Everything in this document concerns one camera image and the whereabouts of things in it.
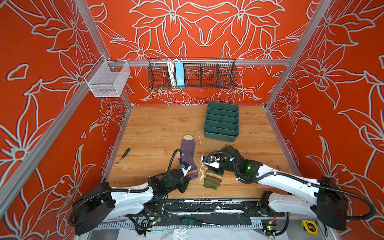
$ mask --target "screwdriver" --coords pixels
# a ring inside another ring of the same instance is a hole
[[[187,226],[200,226],[200,227],[202,227],[203,225],[220,226],[220,227],[222,226],[220,224],[205,223],[202,220],[197,220],[190,217],[182,218],[180,222],[182,225],[187,225]]]
[[[114,167],[114,169],[118,166],[118,164],[121,162],[121,160],[122,160],[123,158],[125,158],[125,156],[127,156],[127,154],[129,153],[130,150],[131,150],[130,148],[128,148],[127,150],[125,150],[125,153],[122,155],[121,159],[120,159],[119,162],[116,164],[116,166]]]

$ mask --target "black wire basket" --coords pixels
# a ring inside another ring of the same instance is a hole
[[[224,58],[179,59],[184,63],[184,85],[173,86],[167,62],[174,59],[177,58],[149,59],[148,80],[151,89],[231,89],[237,86],[235,59]]]

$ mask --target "wire mesh basket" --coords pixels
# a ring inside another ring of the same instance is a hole
[[[231,89],[237,86],[235,59],[184,58],[184,85],[172,85],[168,61],[176,58],[149,59],[148,80],[151,89]]]
[[[119,97],[131,73],[128,62],[122,68],[110,67],[104,56],[92,67],[85,77],[88,87],[95,97]]]

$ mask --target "white cable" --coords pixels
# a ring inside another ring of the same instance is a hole
[[[174,63],[175,62],[179,62],[179,60],[178,59],[174,59],[174,60],[169,59],[167,61],[169,79],[170,79],[170,83],[171,83],[172,86],[176,86],[177,85],[176,79],[174,77],[174,71],[175,71]]]

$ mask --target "blue power strip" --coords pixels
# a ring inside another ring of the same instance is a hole
[[[176,84],[177,86],[184,86],[184,63],[175,63],[176,68]]]

